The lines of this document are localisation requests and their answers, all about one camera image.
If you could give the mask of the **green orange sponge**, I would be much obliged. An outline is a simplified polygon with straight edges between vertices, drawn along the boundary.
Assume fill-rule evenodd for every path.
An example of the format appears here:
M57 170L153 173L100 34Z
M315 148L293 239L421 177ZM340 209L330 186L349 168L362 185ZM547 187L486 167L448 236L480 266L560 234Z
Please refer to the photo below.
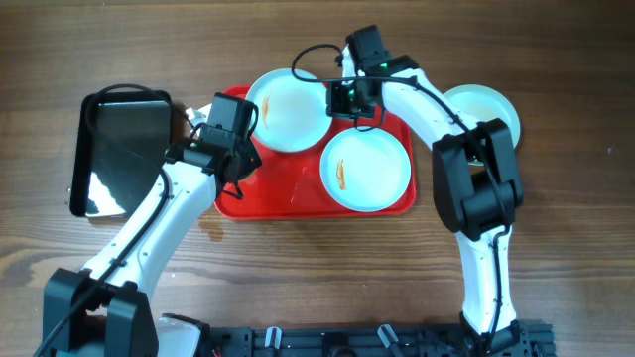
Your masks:
M257 171L254 170L252 173L250 173L248 176L246 176L244 179L242 179L240 182L241 183L246 183L246 184L252 184L255 180L256 180L256 174Z

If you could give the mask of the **white plate back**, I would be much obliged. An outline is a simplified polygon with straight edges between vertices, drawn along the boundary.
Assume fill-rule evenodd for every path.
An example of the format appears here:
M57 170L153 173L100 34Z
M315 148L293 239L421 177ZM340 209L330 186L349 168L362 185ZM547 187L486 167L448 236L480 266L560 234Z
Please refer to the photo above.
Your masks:
M328 132L326 87L297 79L290 68L272 70L249 88L246 99L259 115L253 136L263 146L295 153L317 144Z

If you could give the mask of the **white plate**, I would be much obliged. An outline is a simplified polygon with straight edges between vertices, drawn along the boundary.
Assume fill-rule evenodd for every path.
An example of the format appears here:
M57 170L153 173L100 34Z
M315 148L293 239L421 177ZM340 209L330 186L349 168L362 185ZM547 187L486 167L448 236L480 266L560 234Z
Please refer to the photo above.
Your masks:
M510 129L514 148L518 148L522 134L520 117L503 94L484 85L464 84L448 90L444 97L458 109L477 119L501 119Z
M317 144L328 132L326 87L297 79L290 68L272 70L249 88L246 99L259 115L253 136L263 146L295 153Z
M326 144L319 174L326 192L339 205L357 212L376 212L406 193L412 164L404 145L392 134L350 128Z

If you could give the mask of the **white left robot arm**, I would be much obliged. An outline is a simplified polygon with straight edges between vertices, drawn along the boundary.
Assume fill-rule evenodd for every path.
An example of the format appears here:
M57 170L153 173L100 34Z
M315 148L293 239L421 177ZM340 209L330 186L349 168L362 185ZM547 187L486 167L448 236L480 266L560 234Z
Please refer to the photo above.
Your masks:
M218 93L209 115L165 152L158 178L115 238L78 272L45 287L39 356L213 356L208 324L153 318L150 299L191 226L262 162L256 104Z

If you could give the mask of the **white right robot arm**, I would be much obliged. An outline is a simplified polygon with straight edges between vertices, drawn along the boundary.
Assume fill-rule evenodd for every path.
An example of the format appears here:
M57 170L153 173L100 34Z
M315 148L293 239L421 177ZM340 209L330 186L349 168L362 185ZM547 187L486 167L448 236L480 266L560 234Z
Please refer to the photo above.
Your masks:
M494 349L517 321L510 298L508 245L524 191L508 126L461 111L408 56L393 56L371 25L348 35L336 63L328 102L335 116L354 118L379 106L427 144L433 159L433 197L454 233L463 269L462 319L483 347Z

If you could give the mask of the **red serving tray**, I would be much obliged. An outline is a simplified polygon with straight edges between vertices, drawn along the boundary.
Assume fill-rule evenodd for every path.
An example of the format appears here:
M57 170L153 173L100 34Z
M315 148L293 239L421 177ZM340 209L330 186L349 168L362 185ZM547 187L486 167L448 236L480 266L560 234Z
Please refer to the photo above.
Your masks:
M246 99L251 86L237 85L227 94ZM406 193L393 205L376 212L357 212L335 202L326 192L319 174L319 160L326 144L338 133L355 128L381 129L396 137L405 147L412 163L412 140L409 127L397 116L381 112L355 126L350 121L332 118L326 135L312 147L295 153L282 153L252 140L262 160L256 180L240 183L244 196L237 200L222 195L215 203L217 210L236 220L273 220L323 218L360 215L391 215L407 211L416 199L415 174L412 165L411 182Z

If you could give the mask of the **black water tray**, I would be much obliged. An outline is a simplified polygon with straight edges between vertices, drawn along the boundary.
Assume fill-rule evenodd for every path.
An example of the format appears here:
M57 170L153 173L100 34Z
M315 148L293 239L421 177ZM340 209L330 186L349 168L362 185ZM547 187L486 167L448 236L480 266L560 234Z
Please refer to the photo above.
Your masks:
M93 93L81 104L69 211L127 216L159 177L172 143L171 97L163 90Z

